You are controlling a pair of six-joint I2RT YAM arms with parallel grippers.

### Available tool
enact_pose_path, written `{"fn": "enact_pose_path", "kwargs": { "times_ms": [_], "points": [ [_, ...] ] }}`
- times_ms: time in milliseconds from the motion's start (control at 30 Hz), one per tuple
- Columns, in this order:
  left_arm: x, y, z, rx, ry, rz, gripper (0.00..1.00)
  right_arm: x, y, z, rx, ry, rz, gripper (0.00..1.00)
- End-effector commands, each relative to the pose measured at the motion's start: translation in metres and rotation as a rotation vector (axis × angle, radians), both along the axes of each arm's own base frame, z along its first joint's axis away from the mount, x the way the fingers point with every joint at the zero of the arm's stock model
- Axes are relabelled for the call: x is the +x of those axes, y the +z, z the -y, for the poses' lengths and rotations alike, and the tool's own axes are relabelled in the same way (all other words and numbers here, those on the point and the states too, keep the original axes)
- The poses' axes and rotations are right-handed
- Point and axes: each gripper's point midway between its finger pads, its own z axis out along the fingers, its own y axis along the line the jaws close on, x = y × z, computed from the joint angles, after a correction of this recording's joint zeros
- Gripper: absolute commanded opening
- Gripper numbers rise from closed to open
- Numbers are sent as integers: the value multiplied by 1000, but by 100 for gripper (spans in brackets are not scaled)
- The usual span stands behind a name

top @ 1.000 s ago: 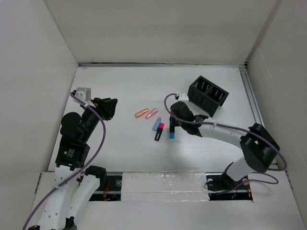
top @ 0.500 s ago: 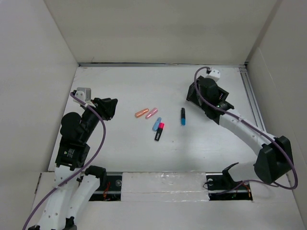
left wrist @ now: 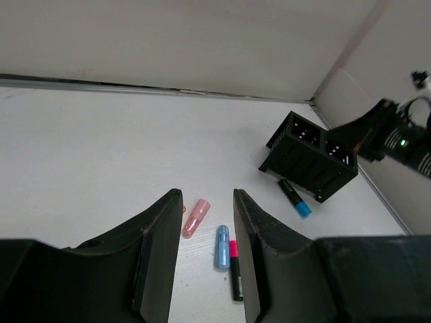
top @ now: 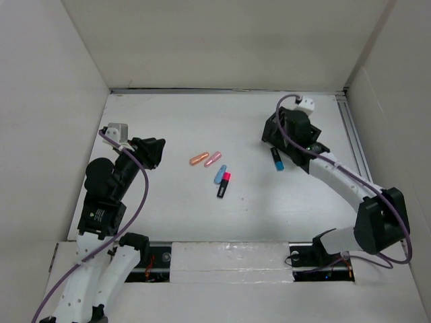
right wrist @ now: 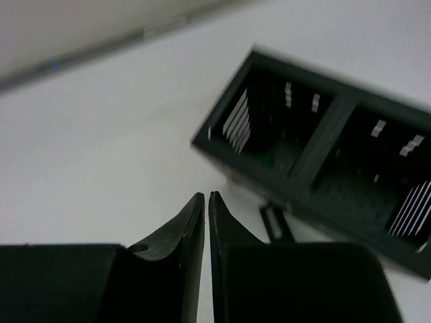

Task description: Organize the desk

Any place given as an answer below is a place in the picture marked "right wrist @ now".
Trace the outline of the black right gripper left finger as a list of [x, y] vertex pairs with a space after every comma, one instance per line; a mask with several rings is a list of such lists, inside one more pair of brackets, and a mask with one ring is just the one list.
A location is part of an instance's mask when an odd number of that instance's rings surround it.
[[205, 197], [132, 246], [1, 247], [2, 322], [195, 322]]

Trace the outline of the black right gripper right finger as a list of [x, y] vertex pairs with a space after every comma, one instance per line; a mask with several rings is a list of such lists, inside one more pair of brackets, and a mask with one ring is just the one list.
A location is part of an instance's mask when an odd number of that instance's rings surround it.
[[208, 206], [216, 322], [401, 322], [383, 267], [351, 242], [266, 244]]

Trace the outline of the green cap black highlighter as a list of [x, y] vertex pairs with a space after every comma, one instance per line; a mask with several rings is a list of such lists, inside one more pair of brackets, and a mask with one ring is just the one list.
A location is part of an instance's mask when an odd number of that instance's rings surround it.
[[294, 149], [287, 141], [279, 141], [262, 154], [260, 162], [276, 170], [289, 170], [295, 160]]

